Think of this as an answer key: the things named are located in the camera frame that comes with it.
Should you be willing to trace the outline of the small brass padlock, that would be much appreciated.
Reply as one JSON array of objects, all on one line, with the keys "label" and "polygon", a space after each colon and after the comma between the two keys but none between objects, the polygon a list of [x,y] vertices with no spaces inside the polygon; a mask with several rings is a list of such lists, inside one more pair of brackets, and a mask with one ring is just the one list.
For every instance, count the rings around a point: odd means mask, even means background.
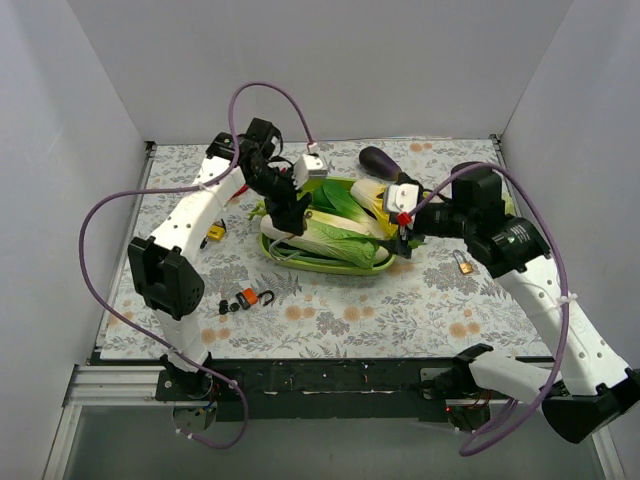
[{"label": "small brass padlock", "polygon": [[473,265],[471,262],[465,257],[464,253],[461,250],[455,249],[452,252],[456,263],[458,264],[459,270],[463,275],[470,275],[474,272]]}]

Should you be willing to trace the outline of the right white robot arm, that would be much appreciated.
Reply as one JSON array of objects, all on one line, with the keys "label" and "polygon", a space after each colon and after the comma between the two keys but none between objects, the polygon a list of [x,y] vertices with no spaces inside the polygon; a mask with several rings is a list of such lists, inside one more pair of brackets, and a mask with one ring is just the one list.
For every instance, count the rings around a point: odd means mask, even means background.
[{"label": "right white robot arm", "polygon": [[461,447],[463,456],[493,446],[536,412],[560,437],[577,444],[639,402],[638,370],[614,352],[578,304],[544,221],[507,213],[504,181],[520,187],[503,167],[466,162],[432,191],[401,173],[381,196],[398,227],[388,250],[409,258],[415,242],[426,237],[463,240],[468,254],[516,301],[555,352],[553,366],[544,369],[478,344],[428,381],[432,395],[471,398],[489,390],[508,399],[500,416]]}]

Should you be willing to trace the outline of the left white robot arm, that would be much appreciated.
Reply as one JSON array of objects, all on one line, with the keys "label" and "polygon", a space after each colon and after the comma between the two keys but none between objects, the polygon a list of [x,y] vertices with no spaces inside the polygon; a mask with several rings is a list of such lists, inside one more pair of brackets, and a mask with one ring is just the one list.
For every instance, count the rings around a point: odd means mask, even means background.
[{"label": "left white robot arm", "polygon": [[300,233],[309,196],[305,183],[324,175],[326,165],[316,142],[286,171],[270,161],[282,145],[280,131],[255,118],[238,139],[218,134],[207,148],[194,179],[195,191],[184,196],[148,238],[133,238],[128,258],[135,291],[154,310],[168,342],[167,360],[182,370],[178,387],[193,400],[205,398],[213,386],[211,373],[200,367],[209,352],[194,314],[205,293],[195,258],[210,226],[244,186],[263,196],[282,229]]}]

